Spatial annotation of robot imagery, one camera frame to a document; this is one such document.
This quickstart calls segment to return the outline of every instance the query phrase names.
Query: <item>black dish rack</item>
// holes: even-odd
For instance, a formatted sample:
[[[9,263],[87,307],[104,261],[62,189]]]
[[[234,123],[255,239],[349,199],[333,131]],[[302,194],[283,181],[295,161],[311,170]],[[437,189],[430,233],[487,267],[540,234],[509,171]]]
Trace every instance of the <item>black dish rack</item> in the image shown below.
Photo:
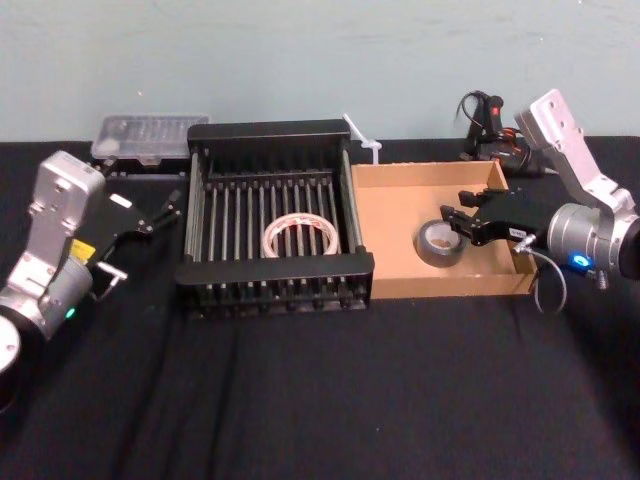
[[[194,125],[184,261],[176,283],[199,312],[274,313],[366,308],[373,255],[362,245],[344,120]],[[338,231],[336,255],[306,226],[263,258],[276,218],[309,212]]]

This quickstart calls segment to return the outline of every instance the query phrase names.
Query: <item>silver duct tape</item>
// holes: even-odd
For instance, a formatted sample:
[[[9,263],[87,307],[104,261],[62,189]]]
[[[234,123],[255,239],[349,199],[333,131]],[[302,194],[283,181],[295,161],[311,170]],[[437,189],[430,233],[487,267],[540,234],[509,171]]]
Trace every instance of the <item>silver duct tape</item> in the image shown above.
[[[425,223],[414,238],[418,256],[429,265],[447,268],[458,263],[467,246],[467,239],[451,230],[442,220]]]

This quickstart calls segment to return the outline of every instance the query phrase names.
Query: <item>light blue wall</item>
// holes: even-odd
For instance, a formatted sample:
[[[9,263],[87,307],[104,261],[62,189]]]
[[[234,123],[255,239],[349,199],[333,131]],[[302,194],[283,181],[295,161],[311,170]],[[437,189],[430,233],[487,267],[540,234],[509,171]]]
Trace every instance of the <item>light blue wall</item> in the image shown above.
[[[640,134],[639,47],[639,0],[4,0],[0,140],[92,139],[118,112],[460,136],[467,90],[510,123],[551,87],[587,133]]]

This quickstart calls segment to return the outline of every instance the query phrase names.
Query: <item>open cardboard box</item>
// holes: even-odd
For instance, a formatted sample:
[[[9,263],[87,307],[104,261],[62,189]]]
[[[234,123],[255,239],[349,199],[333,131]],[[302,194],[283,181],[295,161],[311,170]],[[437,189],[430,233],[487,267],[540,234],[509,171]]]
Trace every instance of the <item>open cardboard box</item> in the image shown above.
[[[530,292],[536,265],[530,256],[514,256],[506,240],[483,247],[467,245],[449,268],[424,263],[413,245],[419,228],[441,218],[440,205],[471,215],[458,192],[507,188],[496,162],[354,165],[362,239],[376,267],[372,298],[514,295]]]

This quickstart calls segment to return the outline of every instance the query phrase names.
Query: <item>black tablecloth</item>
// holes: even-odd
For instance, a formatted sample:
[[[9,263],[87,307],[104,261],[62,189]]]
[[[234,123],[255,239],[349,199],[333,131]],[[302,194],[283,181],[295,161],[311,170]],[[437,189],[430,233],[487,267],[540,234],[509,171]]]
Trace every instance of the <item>black tablecloth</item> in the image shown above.
[[[638,138],[591,138],[640,198]],[[37,165],[87,143],[0,144],[0,277],[23,248]],[[452,160],[460,142],[384,142]],[[512,182],[566,200],[557,178]],[[185,180],[117,178],[153,211]],[[173,298],[181,229],[113,259],[130,273],[48,345],[0,418],[0,478],[636,478],[638,285],[569,278],[559,317],[530,297],[374,302],[368,311],[193,320]],[[557,284],[543,276],[545,297]]]

